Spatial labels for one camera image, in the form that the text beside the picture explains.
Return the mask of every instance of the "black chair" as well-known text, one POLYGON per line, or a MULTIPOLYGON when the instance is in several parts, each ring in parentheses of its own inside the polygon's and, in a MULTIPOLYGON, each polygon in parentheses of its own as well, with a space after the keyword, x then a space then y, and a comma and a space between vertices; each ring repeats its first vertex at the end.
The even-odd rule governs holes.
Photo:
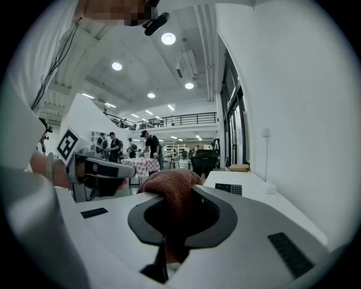
POLYGON ((188 153, 186 151, 182 151, 182 159, 183 160, 187 159, 187 155, 188 155, 188 153))
POLYGON ((212 157, 213 151, 211 150, 197 150, 196 151, 196 157, 212 157))
POLYGON ((208 175, 215 167, 217 160, 218 158, 215 156, 211 156, 211 157, 194 156, 191 158, 193 171, 200 177, 202 177, 202 173, 204 173, 205 177, 208 178, 208 175))

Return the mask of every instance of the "black slot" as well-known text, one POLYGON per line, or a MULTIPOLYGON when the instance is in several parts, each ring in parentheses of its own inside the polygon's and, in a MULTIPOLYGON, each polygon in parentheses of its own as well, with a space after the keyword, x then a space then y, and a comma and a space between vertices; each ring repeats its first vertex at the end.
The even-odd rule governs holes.
POLYGON ((314 267, 314 264, 284 233, 269 235, 268 239, 295 279, 314 267))
POLYGON ((104 208, 99 208, 99 209, 95 209, 95 210, 90 210, 90 211, 85 211, 85 212, 81 212, 80 214, 82 214, 83 218, 90 218, 90 217, 95 217, 98 216, 100 214, 105 214, 108 213, 108 211, 104 208))

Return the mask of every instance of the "black camera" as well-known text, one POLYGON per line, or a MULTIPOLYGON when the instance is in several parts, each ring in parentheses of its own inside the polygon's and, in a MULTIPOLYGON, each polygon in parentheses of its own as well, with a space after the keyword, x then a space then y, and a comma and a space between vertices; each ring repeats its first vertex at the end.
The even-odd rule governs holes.
POLYGON ((146 31, 144 32, 146 36, 153 35, 155 31, 157 31, 159 28, 161 28, 164 24, 168 22, 169 17, 170 17, 169 13, 164 12, 157 19, 147 21, 143 25, 143 27, 146 29, 146 31))

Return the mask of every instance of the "cable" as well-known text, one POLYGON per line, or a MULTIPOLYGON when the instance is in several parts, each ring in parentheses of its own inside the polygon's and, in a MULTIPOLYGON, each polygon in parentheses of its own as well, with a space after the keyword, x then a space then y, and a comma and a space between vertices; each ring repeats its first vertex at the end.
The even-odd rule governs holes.
POLYGON ((73 28, 72 31, 70 32, 69 37, 68 37, 68 39, 66 40, 66 42, 65 42, 65 44, 64 44, 64 47, 63 47, 63 49, 62 49, 62 51, 61 51, 61 53, 60 53, 60 55, 59 55, 59 58, 58 58, 58 57, 56 58, 56 61, 54 62, 54 64, 53 64, 52 67, 50 68, 50 71, 49 71, 47 77, 45 78, 43 84, 41 85, 41 87, 40 87, 40 89, 39 89, 39 92, 38 92, 38 94, 37 94, 37 97, 36 97, 35 100, 34 100, 34 103, 33 103, 33 105, 32 105, 32 110, 34 110, 34 109, 38 106, 40 100, 41 100, 41 99, 43 98, 43 96, 44 96, 45 86, 46 86, 46 83, 47 83, 47 79, 49 78, 49 76, 51 76, 51 74, 53 73, 53 71, 56 70, 57 67, 59 67, 59 65, 61 65, 61 63, 64 61, 65 57, 67 57, 67 54, 68 54, 68 52, 69 52, 69 50, 70 50, 70 47, 71 47, 71 45, 72 45, 72 43, 73 43, 73 39, 74 39, 75 33, 76 33, 76 31, 77 31, 77 29, 78 29, 78 27, 79 27, 79 23, 80 23, 81 20, 82 20, 82 18, 80 18, 80 19, 76 22, 74 28, 73 28), (67 50, 67 52, 65 53, 64 57, 61 59, 61 57, 62 57, 62 55, 63 55, 63 52, 64 52, 64 50, 65 50, 65 47, 67 46, 70 38, 71 38, 72 40, 71 40, 71 42, 70 42, 70 44, 69 44, 68 50, 67 50))
POLYGON ((50 74, 51 74, 54 70, 56 70, 57 67, 58 67, 59 65, 61 65, 61 63, 64 61, 65 57, 67 57, 67 54, 68 54, 68 52, 69 52, 69 50, 70 50, 70 47, 72 46, 73 39, 74 39, 74 36, 75 36, 75 33, 76 33, 77 30, 78 30, 78 25, 76 26, 75 32, 73 33, 73 37, 72 37, 72 40, 70 41, 70 44, 69 44, 69 47, 68 47, 67 52, 65 53, 63 59, 59 62, 59 64, 58 64, 57 66, 55 66, 55 67, 50 71, 50 74))

